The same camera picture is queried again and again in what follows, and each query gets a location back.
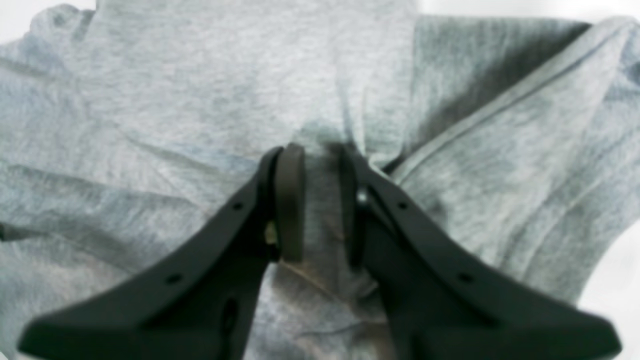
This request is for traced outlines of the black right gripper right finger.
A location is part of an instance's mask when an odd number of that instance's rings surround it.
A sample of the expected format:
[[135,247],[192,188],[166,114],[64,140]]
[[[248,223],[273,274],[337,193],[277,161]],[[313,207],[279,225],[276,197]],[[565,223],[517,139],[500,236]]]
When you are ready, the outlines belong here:
[[345,251],[378,285],[398,360],[611,360],[612,323],[455,243],[353,145],[339,155]]

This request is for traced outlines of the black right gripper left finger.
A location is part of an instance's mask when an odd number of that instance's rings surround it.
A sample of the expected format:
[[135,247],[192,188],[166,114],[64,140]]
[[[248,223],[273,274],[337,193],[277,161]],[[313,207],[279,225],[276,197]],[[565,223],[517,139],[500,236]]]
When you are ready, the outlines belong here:
[[305,151],[277,146],[185,244],[109,291],[27,324],[22,359],[240,360],[270,263],[301,262]]

